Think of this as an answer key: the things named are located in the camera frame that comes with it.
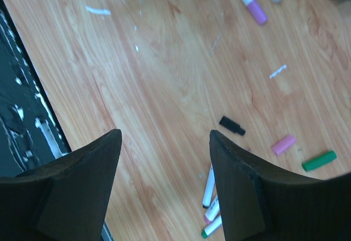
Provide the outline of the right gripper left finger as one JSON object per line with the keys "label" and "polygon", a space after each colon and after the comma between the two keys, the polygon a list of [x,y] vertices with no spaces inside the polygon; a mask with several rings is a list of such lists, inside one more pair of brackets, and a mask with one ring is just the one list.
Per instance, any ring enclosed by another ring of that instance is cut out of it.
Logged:
{"label": "right gripper left finger", "polygon": [[15,177],[1,178],[1,240],[99,240],[122,133]]}

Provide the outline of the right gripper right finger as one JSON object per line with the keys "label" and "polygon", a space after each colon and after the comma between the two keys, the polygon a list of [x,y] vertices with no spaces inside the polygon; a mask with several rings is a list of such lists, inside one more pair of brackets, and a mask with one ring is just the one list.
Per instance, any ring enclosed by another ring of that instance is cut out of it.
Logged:
{"label": "right gripper right finger", "polygon": [[210,132],[226,240],[350,240],[350,174],[318,180]]}

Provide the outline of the pink cap marker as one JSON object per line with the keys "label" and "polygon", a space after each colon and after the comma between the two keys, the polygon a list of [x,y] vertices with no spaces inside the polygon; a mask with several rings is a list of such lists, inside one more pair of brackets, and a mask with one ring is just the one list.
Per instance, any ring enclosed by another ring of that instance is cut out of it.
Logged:
{"label": "pink cap marker", "polygon": [[204,221],[207,225],[214,221],[220,213],[218,196],[216,195],[204,214]]}

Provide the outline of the black cap marker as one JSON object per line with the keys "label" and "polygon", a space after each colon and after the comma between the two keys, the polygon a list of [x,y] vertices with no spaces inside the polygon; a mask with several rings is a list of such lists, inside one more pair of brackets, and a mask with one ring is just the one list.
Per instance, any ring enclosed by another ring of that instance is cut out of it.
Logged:
{"label": "black cap marker", "polygon": [[211,164],[210,170],[208,172],[205,190],[203,193],[203,198],[202,198],[202,206],[204,208],[208,208],[211,204],[214,186],[215,186],[214,172],[213,172],[213,166]]}

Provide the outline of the green cap marker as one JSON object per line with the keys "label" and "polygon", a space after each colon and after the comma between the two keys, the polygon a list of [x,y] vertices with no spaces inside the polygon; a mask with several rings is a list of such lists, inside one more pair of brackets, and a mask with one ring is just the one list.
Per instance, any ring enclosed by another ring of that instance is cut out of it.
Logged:
{"label": "green cap marker", "polygon": [[222,217],[217,216],[209,225],[207,225],[201,232],[203,239],[208,238],[222,225]]}

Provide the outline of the pink pen cap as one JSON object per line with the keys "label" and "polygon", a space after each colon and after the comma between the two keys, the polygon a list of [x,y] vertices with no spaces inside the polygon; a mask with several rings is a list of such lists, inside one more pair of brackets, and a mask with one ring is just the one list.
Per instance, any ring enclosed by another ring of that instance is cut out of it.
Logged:
{"label": "pink pen cap", "polygon": [[296,138],[293,135],[286,135],[283,139],[274,144],[271,147],[271,150],[276,155],[281,155],[282,153],[287,151],[295,142]]}

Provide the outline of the green pen cap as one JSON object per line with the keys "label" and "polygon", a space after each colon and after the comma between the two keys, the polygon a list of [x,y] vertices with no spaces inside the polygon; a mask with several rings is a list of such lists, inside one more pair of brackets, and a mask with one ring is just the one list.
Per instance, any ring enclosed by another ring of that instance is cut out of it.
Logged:
{"label": "green pen cap", "polygon": [[336,158],[337,155],[334,151],[328,151],[302,163],[302,168],[304,171],[312,171],[333,162]]}

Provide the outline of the black pen cap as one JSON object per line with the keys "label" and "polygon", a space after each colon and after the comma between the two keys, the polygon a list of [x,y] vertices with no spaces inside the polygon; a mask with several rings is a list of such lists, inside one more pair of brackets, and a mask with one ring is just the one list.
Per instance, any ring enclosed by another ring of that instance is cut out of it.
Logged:
{"label": "black pen cap", "polygon": [[241,136],[244,136],[246,131],[235,121],[229,119],[226,116],[223,116],[221,120],[219,121],[219,124],[226,129],[230,130],[233,133],[239,134]]}

